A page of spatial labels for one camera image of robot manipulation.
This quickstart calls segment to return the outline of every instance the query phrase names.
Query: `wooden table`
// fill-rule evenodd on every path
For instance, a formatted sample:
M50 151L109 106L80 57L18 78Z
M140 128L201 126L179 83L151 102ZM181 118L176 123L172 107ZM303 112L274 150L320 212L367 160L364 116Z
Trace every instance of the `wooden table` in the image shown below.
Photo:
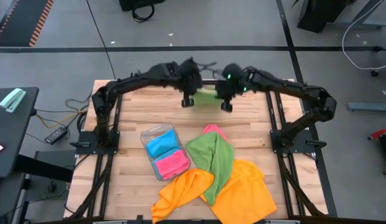
M96 80L93 92L107 80ZM281 95L287 121L302 115L298 98ZM232 100L233 112L220 110L220 106L194 106L182 108L183 95L173 88L147 87L126 93L122 97L119 119L121 139L114 157L105 220L135 220L137 215L151 219L151 206L159 199L159 191L169 181L154 176L150 161L140 141L140 133L154 126L171 122L183 145L199 136L208 124L217 124L234 146L235 158L257 164L265 174L265 184L277 205L277 211L268 218L287 218L277 157L272 151L269 131L270 116L264 93L248 92ZM272 95L274 108L275 97ZM277 126L281 127L277 110ZM96 115L90 104L85 130L96 126ZM327 213L323 190L315 161L303 154L295 154L295 164L301 188L317 206ZM67 207L76 210L91 190L97 156L90 155L76 169L68 195ZM298 214L295 194L290 187L295 214ZM101 191L96 198L94 215L98 215ZM211 209L200 198L176 209L168 219L216 219Z

